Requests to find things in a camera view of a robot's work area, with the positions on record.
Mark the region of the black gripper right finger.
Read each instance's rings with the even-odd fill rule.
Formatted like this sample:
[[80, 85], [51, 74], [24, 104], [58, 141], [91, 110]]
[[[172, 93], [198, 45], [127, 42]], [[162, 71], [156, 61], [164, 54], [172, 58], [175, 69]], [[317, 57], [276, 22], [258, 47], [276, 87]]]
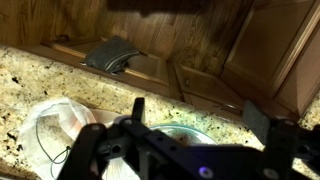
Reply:
[[265, 144], [270, 128], [269, 117], [252, 101], [245, 102], [242, 117], [248, 128], [253, 132], [257, 139], [262, 144]]

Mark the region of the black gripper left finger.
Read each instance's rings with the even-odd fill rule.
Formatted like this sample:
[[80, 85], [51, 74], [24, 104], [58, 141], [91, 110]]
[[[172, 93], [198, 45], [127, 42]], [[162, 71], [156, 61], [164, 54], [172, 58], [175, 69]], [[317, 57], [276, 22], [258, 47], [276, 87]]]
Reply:
[[145, 120], [145, 99], [136, 98], [133, 105], [131, 119], [143, 123]]

